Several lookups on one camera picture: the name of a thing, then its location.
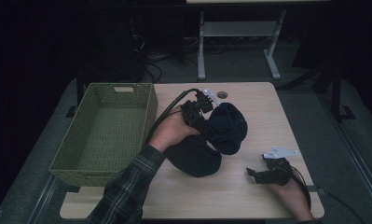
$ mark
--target white metal frame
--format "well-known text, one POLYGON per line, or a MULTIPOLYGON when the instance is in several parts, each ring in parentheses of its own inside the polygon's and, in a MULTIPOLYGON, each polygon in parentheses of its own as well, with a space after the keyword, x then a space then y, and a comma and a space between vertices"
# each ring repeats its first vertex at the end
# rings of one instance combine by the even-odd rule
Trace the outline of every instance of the white metal frame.
POLYGON ((203 56, 203 38, 205 36, 271 36, 272 42, 264 49, 270 72, 274 79, 281 75, 273 60, 273 51, 281 33, 286 10, 282 10, 276 21, 205 21, 203 11, 200 13, 200 49, 198 52, 198 79, 204 80, 205 61, 203 56))

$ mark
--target black device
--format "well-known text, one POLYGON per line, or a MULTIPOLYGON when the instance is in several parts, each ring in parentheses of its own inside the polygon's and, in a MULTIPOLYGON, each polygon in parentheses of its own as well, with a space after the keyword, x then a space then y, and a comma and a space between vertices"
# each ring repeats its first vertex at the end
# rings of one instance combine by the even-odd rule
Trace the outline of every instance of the black device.
POLYGON ((247 173, 255 178, 257 184, 272 184, 285 185, 290 180, 293 170, 290 162, 286 158, 269 159, 262 156, 267 163, 268 171, 256 172, 246 168, 247 173))
POLYGON ((197 101, 191 102, 188 100, 181 105, 185 124, 197 129, 203 134, 211 135, 214 133, 214 129, 208 124, 202 113, 213 110, 212 99, 202 91, 197 91, 195 96, 197 97, 197 101))

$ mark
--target table hole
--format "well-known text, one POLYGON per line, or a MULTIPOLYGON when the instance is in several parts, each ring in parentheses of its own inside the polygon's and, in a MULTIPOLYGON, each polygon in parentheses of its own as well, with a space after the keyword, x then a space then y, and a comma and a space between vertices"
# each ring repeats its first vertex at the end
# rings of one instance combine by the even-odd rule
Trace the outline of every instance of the table hole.
POLYGON ((220 99, 226 99, 228 97, 228 94, 224 91, 220 91, 217 93, 217 97, 220 99))

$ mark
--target basket handle hole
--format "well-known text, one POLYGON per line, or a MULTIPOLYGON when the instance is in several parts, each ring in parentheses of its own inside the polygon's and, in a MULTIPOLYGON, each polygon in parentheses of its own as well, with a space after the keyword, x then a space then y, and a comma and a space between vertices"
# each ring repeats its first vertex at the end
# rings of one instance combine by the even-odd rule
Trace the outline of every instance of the basket handle hole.
POLYGON ((116 92, 133 92, 133 87, 114 87, 116 92))

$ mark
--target person's right hand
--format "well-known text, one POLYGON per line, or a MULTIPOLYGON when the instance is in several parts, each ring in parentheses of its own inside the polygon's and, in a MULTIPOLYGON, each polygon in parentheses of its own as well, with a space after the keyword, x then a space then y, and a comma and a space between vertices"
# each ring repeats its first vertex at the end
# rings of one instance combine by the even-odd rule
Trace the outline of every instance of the person's right hand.
MULTIPOLYGON (((297 172, 294 172, 294 175, 299 178, 297 172)), ((290 178, 284 186, 278 184, 267 184, 267 186, 275 192, 282 204, 293 214, 297 222, 314 220, 308 207, 307 199, 301 187, 293 178, 290 178)))
POLYGON ((158 151, 164 152, 168 147, 180 143, 187 136, 197 134, 200 132, 185 124, 181 107, 178 105, 160 123, 148 144, 158 151))

